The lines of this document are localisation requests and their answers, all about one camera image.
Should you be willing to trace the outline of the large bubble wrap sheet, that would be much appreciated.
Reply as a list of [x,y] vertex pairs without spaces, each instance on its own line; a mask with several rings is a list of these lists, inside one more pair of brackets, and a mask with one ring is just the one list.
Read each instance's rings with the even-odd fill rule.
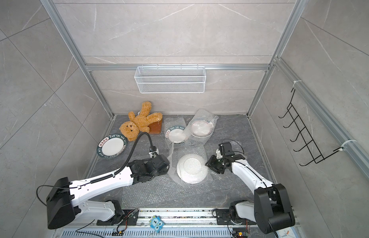
[[172,164],[167,175],[146,183],[123,188],[122,206],[125,208],[189,208],[228,207],[239,200],[253,201],[254,194],[238,176],[226,170],[224,174],[208,171],[206,178],[197,184],[180,180],[174,170],[179,159],[195,153],[209,159],[217,145],[189,146],[174,149]]

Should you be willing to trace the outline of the bubble plate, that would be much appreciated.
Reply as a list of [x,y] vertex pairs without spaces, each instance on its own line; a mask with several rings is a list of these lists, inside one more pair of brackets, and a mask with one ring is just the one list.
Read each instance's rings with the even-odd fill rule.
[[219,117],[199,109],[186,126],[184,133],[189,145],[205,145],[211,138]]
[[169,149],[190,146],[185,128],[186,122],[183,117],[164,119],[164,137]]
[[185,183],[200,183],[208,174],[205,164],[205,159],[198,154],[184,155],[177,163],[177,174]]

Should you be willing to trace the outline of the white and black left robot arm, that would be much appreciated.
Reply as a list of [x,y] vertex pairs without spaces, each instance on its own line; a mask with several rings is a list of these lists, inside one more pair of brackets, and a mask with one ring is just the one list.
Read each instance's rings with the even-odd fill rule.
[[134,160],[124,168],[83,180],[59,179],[46,197],[47,227],[62,228],[79,218],[107,222],[121,207],[117,202],[92,201],[93,197],[114,190],[147,182],[167,174],[169,160],[164,155]]

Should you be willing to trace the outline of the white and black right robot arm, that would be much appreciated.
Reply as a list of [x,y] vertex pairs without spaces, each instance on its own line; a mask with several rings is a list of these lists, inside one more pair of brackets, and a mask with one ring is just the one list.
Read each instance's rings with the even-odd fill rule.
[[274,184],[260,175],[241,154],[236,154],[230,142],[219,144],[216,155],[205,164],[223,174],[226,169],[238,176],[254,194],[254,202],[236,201],[229,207],[227,218],[236,224],[244,220],[258,225],[264,234],[295,225],[295,217],[285,186]]

